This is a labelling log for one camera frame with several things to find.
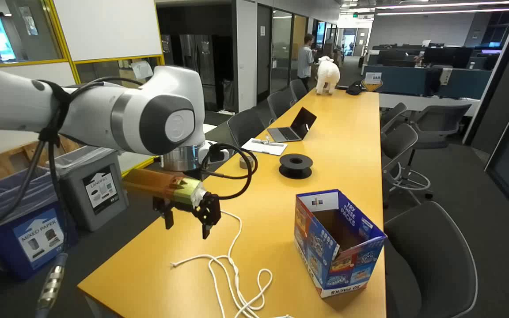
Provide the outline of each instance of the roll of tape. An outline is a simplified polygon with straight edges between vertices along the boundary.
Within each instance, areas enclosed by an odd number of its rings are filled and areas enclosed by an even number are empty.
[[[279,173],[288,178],[307,178],[312,160],[302,153],[288,153],[279,159]]]

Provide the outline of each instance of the white dog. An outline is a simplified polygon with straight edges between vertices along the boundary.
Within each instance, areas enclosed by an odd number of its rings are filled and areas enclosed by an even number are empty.
[[[321,95],[323,90],[327,93],[332,93],[339,79],[341,79],[339,67],[332,61],[330,56],[327,54],[321,56],[318,67],[318,84],[314,86],[314,91],[318,95]]]

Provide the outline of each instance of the person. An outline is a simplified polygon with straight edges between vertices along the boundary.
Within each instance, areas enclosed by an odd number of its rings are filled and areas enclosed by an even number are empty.
[[[302,79],[305,90],[309,90],[311,65],[314,61],[311,51],[312,40],[314,37],[307,33],[304,37],[304,47],[300,47],[300,51],[297,53],[297,77]]]

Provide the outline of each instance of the window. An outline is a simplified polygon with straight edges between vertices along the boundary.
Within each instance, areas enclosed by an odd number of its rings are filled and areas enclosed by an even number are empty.
[[[159,63],[157,56],[150,58],[122,58],[122,60],[104,60],[104,61],[88,61],[76,63],[81,83],[88,83],[95,77],[130,77],[138,81],[148,79],[155,65]]]
[[[63,58],[40,0],[0,0],[0,63]]]

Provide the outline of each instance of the yellow table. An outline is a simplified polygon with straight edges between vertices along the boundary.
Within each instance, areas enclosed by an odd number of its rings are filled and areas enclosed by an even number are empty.
[[[385,316],[383,252],[364,289],[321,300],[293,242],[297,192],[339,189],[378,226],[383,224],[378,95],[311,91],[274,125],[289,125],[300,106],[318,118],[305,139],[289,143],[284,153],[309,155],[312,174],[304,180],[284,178],[277,171],[279,157],[258,153],[259,169],[249,190],[222,201],[222,210],[244,220],[233,252],[240,268],[242,293],[245,298],[258,293],[256,272],[265,266],[274,272],[274,282],[259,316]],[[240,173],[238,157],[235,155],[219,171]],[[205,181],[205,187],[217,194],[235,192],[240,185],[242,181],[222,178]],[[224,254],[236,227],[233,219],[222,215],[210,236],[201,240],[199,222],[189,213],[176,212],[169,231],[164,229],[162,219],[152,222],[81,280],[79,289],[120,316],[221,316],[206,261],[178,268],[169,268],[169,263],[205,252]],[[233,316],[236,310],[222,270],[217,270],[217,275],[226,314]]]

